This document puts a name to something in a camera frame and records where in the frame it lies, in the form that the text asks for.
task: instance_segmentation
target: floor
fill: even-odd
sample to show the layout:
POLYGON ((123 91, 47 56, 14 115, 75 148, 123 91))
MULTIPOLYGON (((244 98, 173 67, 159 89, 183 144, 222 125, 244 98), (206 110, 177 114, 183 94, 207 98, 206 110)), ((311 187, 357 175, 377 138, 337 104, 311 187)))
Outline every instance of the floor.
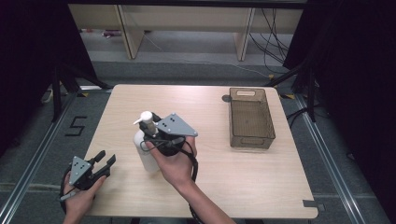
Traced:
MULTIPOLYGON (((117 74, 114 70, 106 69, 112 63, 151 63, 152 67, 159 69, 177 69, 181 64, 201 68, 213 64, 222 70, 230 69, 237 73, 251 73, 269 80, 268 74, 279 76, 286 70, 281 66, 283 52, 279 50, 276 42, 274 45, 266 45, 264 38, 269 35, 254 34, 253 38, 267 46, 276 59, 268 53, 264 54, 252 41, 247 46, 247 56, 243 62, 236 60, 232 34, 227 33, 197 33, 197 32, 146 32, 137 57, 134 60, 127 58, 122 38, 102 36, 102 30, 83 31, 82 39, 87 51, 98 69, 98 76, 108 78, 117 77, 117 81, 124 80, 128 76, 124 69, 119 69, 117 74)), ((282 44, 288 46, 292 35, 279 35, 282 44)), ((81 82, 85 90, 91 88, 90 83, 81 82)), ((304 108, 304 95, 293 95, 295 99, 289 99, 290 83, 285 82, 278 85, 278 91, 282 96, 282 105, 285 113, 291 114, 298 109, 304 108)), ((90 143, 90 138, 79 138, 76 142, 69 141, 67 150, 64 151, 64 140, 57 139, 71 132, 68 125, 78 114, 89 113, 89 123, 93 126, 100 119, 101 114, 91 111, 89 105, 104 108, 109 93, 90 93, 89 99, 70 96, 64 97, 64 104, 70 104, 70 109, 65 111, 61 127, 54 127, 50 123, 52 105, 43 104, 36 112, 35 120, 26 127, 23 141, 19 146, 11 148, 6 155, 0 159, 0 204, 2 213, 8 212, 7 222, 3 223, 48 223, 61 222, 63 212, 57 206, 59 183, 57 175, 52 170, 61 169, 69 162, 73 155, 84 155, 84 150, 90 143), (54 130, 55 136, 48 136, 48 130, 54 130), (48 139, 48 146, 43 146, 43 139, 48 139), (32 163, 40 158, 39 163, 32 163), (16 189, 26 187, 22 197, 14 195, 16 189), (13 209, 4 210, 4 206, 13 203, 13 209)), ((371 192, 359 167, 347 156, 347 148, 342 138, 337 134, 336 127, 324 108, 316 110, 317 122, 310 122, 307 115, 302 115, 295 120, 291 126, 296 146, 308 178, 308 182, 318 203, 319 215, 313 220, 273 220, 265 219, 266 224, 289 224, 289 223, 389 223, 376 197, 371 192)), ((92 136, 94 127, 87 128, 84 134, 92 136)), ((128 217, 88 217, 84 223, 130 223, 128 217)))

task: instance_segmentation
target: person's right hand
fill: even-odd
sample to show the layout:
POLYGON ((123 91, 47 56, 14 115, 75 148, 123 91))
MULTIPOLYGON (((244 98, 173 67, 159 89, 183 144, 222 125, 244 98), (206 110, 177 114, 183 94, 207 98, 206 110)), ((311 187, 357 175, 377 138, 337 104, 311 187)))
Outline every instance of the person's right hand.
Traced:
MULTIPOLYGON (((197 155, 195 147, 195 138, 191 136, 186 136, 186 142, 192 147, 193 155, 197 155)), ((157 161, 158 166, 163 172, 163 177, 176 189, 192 182, 191 171, 192 162, 190 158, 184 153, 177 153, 174 156, 165 157, 158 148, 147 141, 146 145, 148 148, 153 148, 150 152, 154 159, 157 161)), ((183 149, 191 153, 191 148, 187 143, 184 144, 183 149)))

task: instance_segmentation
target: gray carpet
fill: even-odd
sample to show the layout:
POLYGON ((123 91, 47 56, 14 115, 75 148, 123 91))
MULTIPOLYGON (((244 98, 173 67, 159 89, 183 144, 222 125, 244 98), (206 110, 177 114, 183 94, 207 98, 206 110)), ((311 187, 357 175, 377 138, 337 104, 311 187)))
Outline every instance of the gray carpet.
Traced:
MULTIPOLYGON (((262 86, 268 82, 268 76, 274 74, 264 66, 244 66, 245 69, 260 71, 263 75, 230 65, 219 64, 179 64, 179 63, 93 63, 97 76, 110 85, 116 84, 160 84, 160 85, 219 85, 219 86, 262 86)), ((270 67, 277 72, 285 72, 281 67, 270 67)), ((79 79, 81 85, 91 85, 79 79)), ((291 93, 292 78, 278 85, 280 94, 291 93)), ((60 223, 64 216, 57 202, 57 190, 64 169, 73 156, 83 157, 89 147, 96 126, 106 106, 109 93, 89 93, 78 97, 68 110, 64 122, 57 132, 20 208, 11 223, 60 223), (66 136, 76 133, 70 124, 74 117, 77 125, 85 126, 80 136, 66 136)), ((299 108, 295 100, 281 99, 285 114, 291 114, 299 108)), ((21 176, 27 162, 32 158, 45 131, 50 126, 52 106, 43 105, 26 126, 21 136, 21 145, 10 148, 0 159, 0 203, 4 203, 10 189, 6 185, 15 184, 21 176)), ((346 156, 347 148, 338 135, 324 108, 316 109, 317 125, 325 139, 339 169, 356 196, 367 223, 389 223, 378 204, 370 186, 362 176, 356 163, 346 156)), ((266 219, 266 224, 291 223, 350 223, 346 209, 337 195, 337 191, 318 153, 303 117, 297 118, 292 127, 298 152, 316 202, 320 205, 319 215, 313 220, 266 219)), ((83 223, 129 223, 128 217, 86 217, 83 223)))

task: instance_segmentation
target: white pump bottle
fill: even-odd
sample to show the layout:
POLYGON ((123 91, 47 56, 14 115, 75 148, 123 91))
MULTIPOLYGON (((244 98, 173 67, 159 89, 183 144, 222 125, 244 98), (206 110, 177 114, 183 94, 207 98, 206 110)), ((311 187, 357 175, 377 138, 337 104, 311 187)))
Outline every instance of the white pump bottle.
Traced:
MULTIPOLYGON (((137 124, 139 122, 145 122, 148 125, 148 129, 152 133, 157 133, 158 130, 155 127, 153 120, 152 120, 152 113, 150 111, 145 111, 140 115, 140 119, 134 122, 134 124, 137 124)), ((139 130, 135 135, 134 135, 134 144, 136 145, 137 152, 139 153, 140 159, 143 163, 143 166, 145 167, 145 170, 154 173, 160 170, 158 167, 157 162, 155 159, 152 157, 151 153, 149 152, 150 148, 146 146, 146 143, 144 142, 143 137, 145 136, 145 133, 143 133, 142 130, 139 130)))

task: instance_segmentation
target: wooden desk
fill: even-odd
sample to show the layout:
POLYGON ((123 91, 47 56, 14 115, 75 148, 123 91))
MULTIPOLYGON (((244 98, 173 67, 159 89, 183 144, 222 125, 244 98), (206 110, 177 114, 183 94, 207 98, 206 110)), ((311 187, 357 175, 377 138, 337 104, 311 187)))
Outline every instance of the wooden desk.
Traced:
MULTIPOLYGON (((150 110, 164 118, 176 112, 199 134, 198 186, 230 217, 314 218, 303 166, 277 92, 265 88, 276 139, 263 153, 230 147, 229 105, 221 97, 230 87, 118 85, 88 149, 116 154, 111 176, 97 193, 92 216, 191 217, 188 204, 161 172, 147 173, 133 143, 133 122, 150 110)), ((96 167, 104 165, 106 158, 96 167)))

